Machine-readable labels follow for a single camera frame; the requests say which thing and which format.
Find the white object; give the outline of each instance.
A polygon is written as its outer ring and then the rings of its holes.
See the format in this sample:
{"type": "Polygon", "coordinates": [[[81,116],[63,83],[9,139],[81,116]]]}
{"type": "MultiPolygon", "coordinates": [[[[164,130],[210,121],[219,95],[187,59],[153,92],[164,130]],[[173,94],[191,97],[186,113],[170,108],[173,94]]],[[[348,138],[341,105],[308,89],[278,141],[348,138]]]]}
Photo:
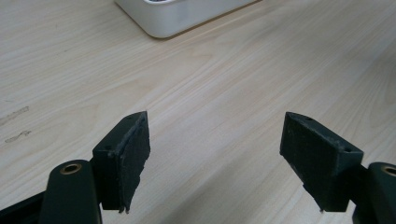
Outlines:
{"type": "Polygon", "coordinates": [[[115,0],[149,35],[164,38],[257,0],[115,0]]]}

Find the light wood grain surface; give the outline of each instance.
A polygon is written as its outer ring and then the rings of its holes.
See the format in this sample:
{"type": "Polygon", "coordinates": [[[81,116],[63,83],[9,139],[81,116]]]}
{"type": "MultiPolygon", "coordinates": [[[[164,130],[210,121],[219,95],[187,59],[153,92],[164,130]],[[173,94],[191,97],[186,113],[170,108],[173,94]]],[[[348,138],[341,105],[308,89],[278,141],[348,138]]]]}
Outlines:
{"type": "Polygon", "coordinates": [[[396,2],[262,0],[159,40],[112,0],[0,1],[0,209],[142,110],[151,154],[105,223],[351,223],[279,155],[283,118],[396,163],[396,2]]]}

